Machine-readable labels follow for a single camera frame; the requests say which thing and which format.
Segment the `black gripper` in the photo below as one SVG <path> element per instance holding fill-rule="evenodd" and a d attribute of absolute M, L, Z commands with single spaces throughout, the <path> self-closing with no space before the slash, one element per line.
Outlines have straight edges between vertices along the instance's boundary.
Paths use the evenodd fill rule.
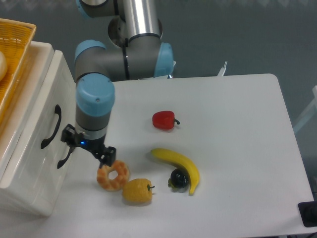
<path fill-rule="evenodd" d="M 78 134 L 75 127 L 67 124 L 61 133 L 61 142 L 66 143 L 71 154 L 76 147 L 89 151 L 96 159 L 99 160 L 101 169 L 103 166 L 111 167 L 116 159 L 116 148 L 105 147 L 105 135 L 98 139 L 90 140 L 84 138 L 82 133 Z"/>

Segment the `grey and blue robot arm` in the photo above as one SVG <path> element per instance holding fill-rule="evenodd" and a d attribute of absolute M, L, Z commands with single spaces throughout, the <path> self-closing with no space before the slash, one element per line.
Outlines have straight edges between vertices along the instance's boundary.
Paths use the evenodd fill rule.
<path fill-rule="evenodd" d="M 61 140 L 73 151 L 90 152 L 100 166 L 111 166 L 116 149 L 104 140 L 114 105 L 114 82 L 168 76 L 173 72 L 172 47 L 161 41 L 153 0 L 79 0 L 78 9 L 90 18 L 113 16 L 123 39 L 109 50 L 96 40 L 81 42 L 75 50 L 75 125 L 67 125 Z"/>

